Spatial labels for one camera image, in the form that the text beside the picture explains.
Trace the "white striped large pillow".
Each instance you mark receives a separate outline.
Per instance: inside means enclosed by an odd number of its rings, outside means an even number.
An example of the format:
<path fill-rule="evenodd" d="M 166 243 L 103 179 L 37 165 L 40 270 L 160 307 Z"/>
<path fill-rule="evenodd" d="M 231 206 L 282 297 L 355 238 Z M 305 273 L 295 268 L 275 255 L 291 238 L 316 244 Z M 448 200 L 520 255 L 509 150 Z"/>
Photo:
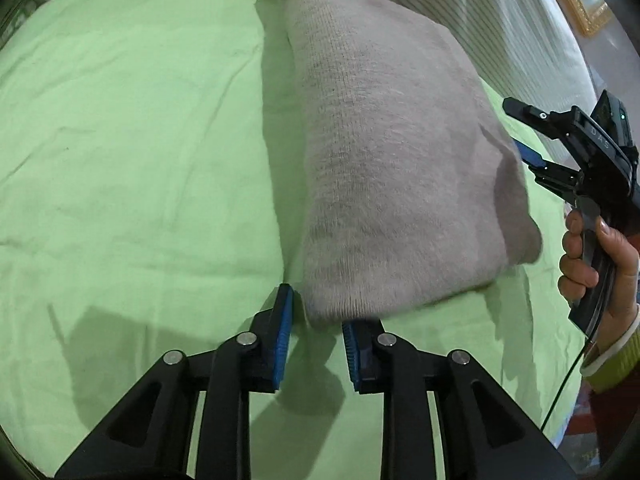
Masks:
<path fill-rule="evenodd" d="M 547 110 L 596 104 L 584 55 L 555 0 L 388 1 L 447 27 L 499 96 Z"/>

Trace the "green knitted sleeve cuff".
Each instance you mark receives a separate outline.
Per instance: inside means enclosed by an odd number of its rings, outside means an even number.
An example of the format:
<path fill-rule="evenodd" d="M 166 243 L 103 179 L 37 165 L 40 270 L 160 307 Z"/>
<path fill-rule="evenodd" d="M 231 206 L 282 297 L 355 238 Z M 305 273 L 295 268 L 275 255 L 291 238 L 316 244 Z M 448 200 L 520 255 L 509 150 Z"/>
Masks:
<path fill-rule="evenodd" d="M 589 350 L 582 361 L 580 374 L 595 393 L 621 384 L 639 364 L 639 305 L 634 320 L 605 352 Z"/>

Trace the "beige knitted sweater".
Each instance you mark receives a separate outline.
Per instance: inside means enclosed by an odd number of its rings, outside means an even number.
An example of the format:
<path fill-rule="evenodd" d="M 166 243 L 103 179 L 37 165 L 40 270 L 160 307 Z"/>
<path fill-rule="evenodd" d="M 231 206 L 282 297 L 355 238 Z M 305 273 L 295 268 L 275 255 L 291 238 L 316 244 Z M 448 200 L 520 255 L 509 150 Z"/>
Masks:
<path fill-rule="evenodd" d="M 385 318 L 536 261 L 521 157 L 451 32 L 390 0 L 277 0 L 304 114 L 300 293 Z"/>

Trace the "green bed sheet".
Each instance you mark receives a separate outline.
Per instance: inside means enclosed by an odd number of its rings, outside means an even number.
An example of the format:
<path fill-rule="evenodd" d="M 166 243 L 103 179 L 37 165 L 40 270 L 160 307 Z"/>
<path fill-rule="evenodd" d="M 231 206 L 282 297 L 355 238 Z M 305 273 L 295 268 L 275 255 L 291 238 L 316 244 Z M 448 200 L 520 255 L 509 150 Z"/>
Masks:
<path fill-rule="evenodd" d="M 306 139 L 278 0 L 50 0 L 1 50 L 1 426 L 54 474 L 166 351 L 215 349 L 299 290 Z M 534 422 L 582 337 L 563 205 L 526 176 L 531 266 L 385 321 L 468 350 Z M 382 396 L 296 304 L 282 387 L 250 396 L 253 479 L 378 479 Z"/>

